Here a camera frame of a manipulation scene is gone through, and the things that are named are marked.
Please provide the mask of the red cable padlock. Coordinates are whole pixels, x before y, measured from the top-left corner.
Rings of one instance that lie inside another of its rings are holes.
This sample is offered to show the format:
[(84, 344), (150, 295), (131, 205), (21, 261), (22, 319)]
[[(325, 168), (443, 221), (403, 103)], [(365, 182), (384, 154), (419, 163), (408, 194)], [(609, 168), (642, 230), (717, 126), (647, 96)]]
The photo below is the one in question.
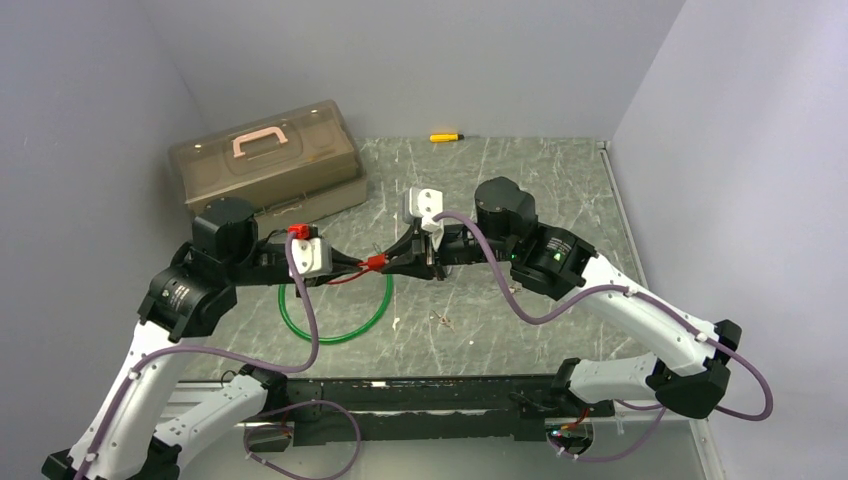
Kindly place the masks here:
[(359, 270), (356, 273), (348, 275), (347, 277), (343, 277), (340, 279), (334, 279), (329, 282), (329, 285), (342, 285), (345, 283), (352, 282), (363, 275), (370, 272), (380, 272), (382, 268), (387, 263), (387, 257), (385, 254), (377, 254), (367, 258), (364, 261), (361, 261), (357, 264)]

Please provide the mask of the green cable lock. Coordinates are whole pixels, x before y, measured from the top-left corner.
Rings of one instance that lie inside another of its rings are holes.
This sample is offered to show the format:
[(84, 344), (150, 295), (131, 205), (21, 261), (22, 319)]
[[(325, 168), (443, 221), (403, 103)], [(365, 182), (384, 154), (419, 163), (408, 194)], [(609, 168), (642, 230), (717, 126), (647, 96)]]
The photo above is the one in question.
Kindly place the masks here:
[[(334, 335), (329, 337), (320, 337), (318, 342), (321, 345), (338, 345), (350, 342), (358, 337), (369, 332), (377, 323), (384, 318), (386, 315), (389, 306), (392, 303), (392, 299), (394, 296), (395, 289), (395, 281), (393, 275), (385, 276), (385, 290), (381, 299), (379, 306), (377, 307), (375, 313), (361, 326), (351, 330), (350, 332)], [(305, 330), (299, 328), (292, 319), (289, 309), (287, 307), (286, 301), (286, 286), (281, 285), (277, 288), (277, 306), (279, 315), (284, 323), (284, 325), (299, 339), (310, 342), (312, 340), (311, 335)]]

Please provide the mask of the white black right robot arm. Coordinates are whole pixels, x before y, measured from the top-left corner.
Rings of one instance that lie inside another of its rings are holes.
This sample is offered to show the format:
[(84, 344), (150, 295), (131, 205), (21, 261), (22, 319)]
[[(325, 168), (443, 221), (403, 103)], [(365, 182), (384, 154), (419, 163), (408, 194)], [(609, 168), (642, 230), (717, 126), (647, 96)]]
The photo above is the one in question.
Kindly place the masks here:
[(612, 400), (652, 400), (694, 419), (718, 408), (741, 339), (737, 324), (701, 320), (656, 298), (587, 241), (540, 222), (534, 197), (508, 178), (481, 183), (474, 205), (467, 218), (446, 211), (440, 191), (409, 189), (401, 203), (407, 231), (388, 249), (383, 272), (442, 280), (452, 266), (486, 264), (502, 289), (517, 283), (555, 300), (559, 313), (582, 305), (646, 348), (619, 360), (565, 360), (550, 391), (564, 415)]

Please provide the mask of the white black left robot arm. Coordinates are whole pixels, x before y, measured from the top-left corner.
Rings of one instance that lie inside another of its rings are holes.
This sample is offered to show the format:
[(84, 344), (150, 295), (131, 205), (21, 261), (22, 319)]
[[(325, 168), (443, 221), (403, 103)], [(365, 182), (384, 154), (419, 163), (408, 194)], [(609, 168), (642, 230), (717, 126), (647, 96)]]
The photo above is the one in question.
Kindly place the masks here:
[(261, 235), (253, 206), (224, 197), (192, 222), (192, 236), (150, 282), (125, 360), (95, 418), (70, 448), (53, 453), (49, 479), (175, 479), (225, 431), (258, 416), (279, 417), (290, 403), (295, 366), (238, 355), (241, 369), (220, 391), (174, 421), (160, 418), (191, 358), (210, 354), (208, 339), (237, 303), (242, 286), (292, 284), (300, 291), (359, 270), (358, 259), (325, 241), (314, 226)]

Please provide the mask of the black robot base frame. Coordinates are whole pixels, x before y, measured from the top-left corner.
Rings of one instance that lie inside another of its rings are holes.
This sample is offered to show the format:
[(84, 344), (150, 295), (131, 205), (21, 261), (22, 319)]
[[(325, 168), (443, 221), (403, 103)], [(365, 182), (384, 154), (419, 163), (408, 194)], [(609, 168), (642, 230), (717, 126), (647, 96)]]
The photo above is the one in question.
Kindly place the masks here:
[(297, 446), (330, 442), (510, 438), (545, 441), (564, 424), (610, 418), (553, 374), (275, 380), (255, 421), (285, 425)]

